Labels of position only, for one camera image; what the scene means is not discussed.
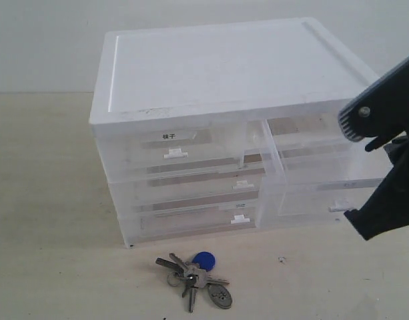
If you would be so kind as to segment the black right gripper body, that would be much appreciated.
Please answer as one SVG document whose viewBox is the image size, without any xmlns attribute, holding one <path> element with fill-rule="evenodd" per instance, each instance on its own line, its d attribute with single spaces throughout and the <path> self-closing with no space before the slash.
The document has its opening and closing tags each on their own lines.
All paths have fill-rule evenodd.
<svg viewBox="0 0 409 320">
<path fill-rule="evenodd" d="M 349 210 L 345 218 L 368 241 L 382 233 L 409 226 L 409 129 L 372 135 L 367 152 L 391 145 L 393 167 L 361 209 Z"/>
</svg>

